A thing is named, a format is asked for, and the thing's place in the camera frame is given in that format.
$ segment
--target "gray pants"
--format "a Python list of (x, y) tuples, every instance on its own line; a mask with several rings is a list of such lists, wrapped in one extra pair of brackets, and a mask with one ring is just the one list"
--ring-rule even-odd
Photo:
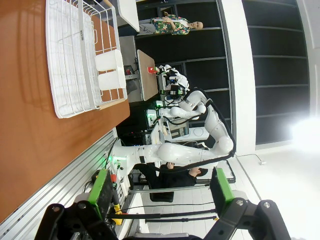
[(139, 21), (140, 32), (138, 36), (154, 34), (156, 32), (156, 27), (151, 23), (150, 19)]

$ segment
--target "brown table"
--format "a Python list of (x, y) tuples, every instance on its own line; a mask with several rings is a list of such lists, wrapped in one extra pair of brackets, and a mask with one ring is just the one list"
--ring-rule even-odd
[(128, 101), (58, 119), (46, 55), (45, 0), (0, 1), (0, 222), (130, 115)]
[(157, 76), (155, 74), (148, 73), (148, 67), (154, 67), (155, 60), (139, 49), (137, 51), (137, 55), (142, 98), (144, 101), (147, 101), (159, 92)]

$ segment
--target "dish rack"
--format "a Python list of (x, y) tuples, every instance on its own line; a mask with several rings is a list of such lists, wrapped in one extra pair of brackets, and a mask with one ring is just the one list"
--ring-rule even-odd
[(58, 118), (127, 99), (126, 88), (101, 91), (96, 55), (120, 50), (116, 10), (94, 0), (46, 0), (49, 79)]

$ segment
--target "hawaiian shirt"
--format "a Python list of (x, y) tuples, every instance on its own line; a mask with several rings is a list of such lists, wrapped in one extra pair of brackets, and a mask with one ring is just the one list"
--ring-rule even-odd
[[(169, 14), (167, 16), (168, 18), (172, 19), (172, 20), (184, 20), (187, 23), (189, 23), (189, 21), (183, 17), (176, 17), (173, 14)], [(180, 22), (173, 22), (175, 25), (175, 29), (174, 31), (172, 30), (172, 26), (170, 22), (164, 22), (162, 21), (161, 17), (155, 17), (151, 19), (151, 22), (153, 23), (153, 25), (155, 26), (155, 34), (168, 34), (171, 33), (172, 35), (186, 35), (189, 33), (189, 27), (183, 25)]]

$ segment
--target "black cap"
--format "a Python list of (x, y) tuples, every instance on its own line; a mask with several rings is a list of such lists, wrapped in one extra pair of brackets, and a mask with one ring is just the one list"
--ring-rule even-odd
[(201, 168), (201, 167), (199, 167), (199, 170), (201, 171), (201, 173), (199, 173), (199, 174), (197, 175), (197, 177), (202, 177), (202, 176), (206, 175), (207, 172), (208, 172), (208, 169), (206, 169), (206, 168)]

